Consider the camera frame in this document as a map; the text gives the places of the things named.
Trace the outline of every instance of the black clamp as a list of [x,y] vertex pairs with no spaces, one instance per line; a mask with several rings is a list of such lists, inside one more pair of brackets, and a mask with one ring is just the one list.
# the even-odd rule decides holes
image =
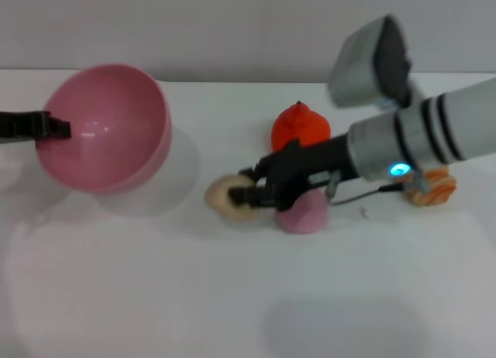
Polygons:
[[229,197],[237,205],[284,211],[306,191],[327,186],[336,171],[341,181],[358,177],[348,154],[346,135],[312,146],[300,146],[295,139],[283,150],[262,158],[254,168],[239,172],[255,182],[265,178],[264,186],[231,188]]
[[71,124],[50,112],[0,112],[0,143],[39,139],[69,139]]

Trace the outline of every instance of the orange toy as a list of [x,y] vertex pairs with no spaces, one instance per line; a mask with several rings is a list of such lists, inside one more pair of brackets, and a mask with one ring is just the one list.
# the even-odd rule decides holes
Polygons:
[[[424,194],[421,191],[405,192],[408,200],[418,207],[429,205],[442,205],[450,199],[456,190],[456,178],[450,175],[448,167],[428,170],[424,178],[429,182],[431,190]],[[411,181],[412,176],[405,177],[401,181]]]
[[284,110],[272,126],[272,150],[283,149],[292,139],[299,139],[302,146],[326,141],[331,137],[331,126],[326,118],[313,112],[298,101]]

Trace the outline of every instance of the toy food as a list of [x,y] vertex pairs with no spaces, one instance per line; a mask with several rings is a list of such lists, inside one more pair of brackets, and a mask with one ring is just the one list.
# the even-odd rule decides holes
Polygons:
[[257,210],[249,205],[235,205],[229,197],[230,188],[254,186],[255,182],[241,174],[231,174],[213,182],[205,192],[205,202],[223,217],[246,222],[257,217]]
[[[406,191],[408,200],[418,207],[430,205],[442,205],[450,199],[451,194],[456,190],[456,178],[450,175],[448,167],[429,170],[424,174],[429,182],[430,191],[422,193],[419,190]],[[402,181],[411,181],[412,175],[403,177]]]
[[281,150],[292,139],[299,139],[302,146],[308,146],[325,141],[330,136],[331,126],[326,118],[298,101],[284,110],[274,122],[272,150]]

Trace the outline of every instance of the white tabletop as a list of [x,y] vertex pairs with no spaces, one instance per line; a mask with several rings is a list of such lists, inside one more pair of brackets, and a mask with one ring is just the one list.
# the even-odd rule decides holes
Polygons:
[[[40,108],[72,73],[0,71],[1,110]],[[428,95],[489,77],[417,76]],[[162,85],[172,150],[132,193],[68,191],[31,143],[0,147],[2,358],[496,356],[496,157],[453,166],[443,207],[385,194],[333,208],[310,236],[269,212],[232,225],[203,192],[268,152],[282,110],[306,102],[335,135],[376,110],[335,110],[323,84]]]

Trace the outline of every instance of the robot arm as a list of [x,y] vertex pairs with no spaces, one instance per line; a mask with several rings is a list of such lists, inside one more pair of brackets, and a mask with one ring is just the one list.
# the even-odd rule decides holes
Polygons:
[[329,82],[332,100],[340,107],[393,102],[400,109],[356,122],[348,133],[314,146],[295,140],[240,171],[266,183],[231,188],[232,201],[285,210],[336,176],[384,180],[496,153],[496,79],[421,99],[408,81],[405,52],[390,16],[348,38]]

